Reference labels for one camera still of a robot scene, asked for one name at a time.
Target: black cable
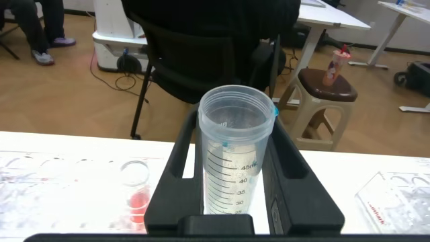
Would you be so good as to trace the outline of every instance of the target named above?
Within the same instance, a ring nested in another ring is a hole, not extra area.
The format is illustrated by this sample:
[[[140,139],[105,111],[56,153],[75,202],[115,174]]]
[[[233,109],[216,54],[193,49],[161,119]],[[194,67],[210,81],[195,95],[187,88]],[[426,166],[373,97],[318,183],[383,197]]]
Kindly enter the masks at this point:
[[[94,18],[94,31],[96,31],[96,19]],[[93,75],[93,77],[95,77],[96,79],[98,79],[99,81],[101,81],[101,82],[103,82],[103,83],[105,83],[108,87],[110,87],[111,89],[113,89],[113,90],[115,90],[115,91],[125,91],[125,92],[127,92],[127,93],[130,93],[130,94],[133,94],[133,95],[135,95],[135,96],[139,96],[137,93],[134,93],[134,92],[132,92],[132,91],[129,91],[130,89],[132,89],[135,85],[136,85],[136,79],[134,78],[134,77],[132,77],[129,73],[127,74],[127,73],[124,73],[124,76],[122,76],[122,77],[118,77],[116,80],[115,80],[115,86],[116,86],[116,88],[115,87],[112,87],[109,83],[107,83],[105,80],[103,80],[102,78],[100,78],[100,77],[98,77],[98,76],[96,76],[95,74],[94,74],[94,72],[93,72],[93,61],[94,61],[94,56],[95,56],[95,48],[93,49],[93,56],[91,57],[91,62],[89,63],[89,71],[91,72],[91,74]],[[121,88],[119,85],[118,85],[118,81],[119,80],[121,80],[122,78],[124,78],[124,77],[131,77],[132,79],[133,79],[133,85],[131,86],[131,87],[128,87],[128,88]],[[147,104],[149,104],[149,101],[145,98],[144,99],[144,101],[147,103]]]
[[[288,66],[288,67],[284,67],[284,69],[287,69],[287,70],[289,70],[289,71],[288,71],[288,73],[286,73],[286,74],[281,74],[281,75],[289,75],[289,74],[291,74],[291,71],[294,71],[294,68],[292,68],[291,61],[292,61],[293,59],[298,60],[298,58],[297,58],[297,56],[296,56],[296,50],[295,50],[295,49],[293,49],[293,54],[287,54],[287,55],[292,56],[292,57],[290,58],[290,61],[289,61],[289,65],[290,65],[290,66]]]
[[[132,88],[136,85],[136,79],[135,79],[134,77],[127,76],[127,75],[124,75],[124,76],[122,76],[122,77],[118,77],[118,78],[115,80],[115,86],[117,87],[117,89],[116,89],[115,87],[112,87],[111,85],[109,85],[109,83],[107,83],[107,82],[106,82],[105,80],[103,80],[102,78],[100,78],[100,77],[96,76],[96,75],[94,74],[94,72],[93,72],[93,61],[94,61],[94,56],[95,56],[95,48],[94,48],[94,50],[93,50],[93,56],[91,57],[91,62],[89,63],[89,71],[91,72],[91,74],[93,75],[93,77],[95,77],[95,78],[96,78],[96,79],[98,79],[99,81],[101,81],[101,82],[105,83],[108,87],[110,87],[111,89],[113,89],[113,90],[115,90],[115,91],[125,91],[125,92],[128,92],[128,93],[130,93],[130,94],[133,94],[133,95],[139,96],[138,94],[136,94],[136,93],[134,93],[134,92],[132,92],[132,91],[129,91],[130,89],[132,89]],[[125,88],[125,89],[123,89],[123,88],[121,88],[121,87],[118,87],[118,81],[119,81],[120,79],[124,78],[124,77],[131,77],[131,78],[133,78],[134,82],[133,82],[133,85],[132,85],[131,87],[129,87],[129,88]]]

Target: wheel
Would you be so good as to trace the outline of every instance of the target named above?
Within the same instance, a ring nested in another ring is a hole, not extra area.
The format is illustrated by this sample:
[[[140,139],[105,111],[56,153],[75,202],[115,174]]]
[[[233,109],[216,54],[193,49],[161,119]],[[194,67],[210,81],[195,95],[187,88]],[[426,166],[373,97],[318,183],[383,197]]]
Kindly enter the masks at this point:
[[[394,75],[394,83],[397,86],[404,85],[408,81],[407,77],[408,77],[408,73],[407,72],[404,72],[404,71],[397,72]]]
[[[132,140],[141,140],[142,137],[140,137],[139,134],[135,134],[134,137],[132,137]]]

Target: printed number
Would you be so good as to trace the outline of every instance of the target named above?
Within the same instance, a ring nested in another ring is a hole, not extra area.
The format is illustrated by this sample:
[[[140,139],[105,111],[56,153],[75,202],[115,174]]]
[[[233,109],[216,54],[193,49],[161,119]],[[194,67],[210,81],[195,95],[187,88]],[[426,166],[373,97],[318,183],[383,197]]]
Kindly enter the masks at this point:
[[[247,170],[247,169],[250,169],[250,168],[254,168],[256,166],[257,166],[257,163],[255,162],[255,163],[252,163],[250,165],[246,165],[246,166],[242,167],[241,169],[242,170]]]

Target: shoe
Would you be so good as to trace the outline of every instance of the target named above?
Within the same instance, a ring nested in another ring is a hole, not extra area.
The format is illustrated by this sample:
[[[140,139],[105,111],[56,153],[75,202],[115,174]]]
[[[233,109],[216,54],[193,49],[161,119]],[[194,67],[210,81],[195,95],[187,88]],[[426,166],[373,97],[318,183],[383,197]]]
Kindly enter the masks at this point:
[[[67,47],[74,46],[76,44],[76,40],[74,38],[55,38],[51,43],[52,48],[56,47]]]
[[[53,57],[48,54],[48,52],[40,54],[38,51],[32,50],[32,57],[36,59],[39,65],[46,66],[55,64]]]

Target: plastic stool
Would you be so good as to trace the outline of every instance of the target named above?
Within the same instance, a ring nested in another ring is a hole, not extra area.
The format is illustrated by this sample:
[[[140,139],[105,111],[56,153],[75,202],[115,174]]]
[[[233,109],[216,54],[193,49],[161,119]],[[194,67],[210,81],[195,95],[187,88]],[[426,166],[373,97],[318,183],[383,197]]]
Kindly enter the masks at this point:
[[[301,100],[293,122],[286,127],[288,134],[299,149],[334,151],[348,124],[357,91],[339,75],[331,87],[323,85],[325,71],[302,69],[291,82],[279,101],[278,108],[286,109],[287,103],[297,90]],[[336,129],[324,114],[327,108],[337,109],[341,119]],[[331,140],[321,140],[316,129],[324,124],[331,133]]]

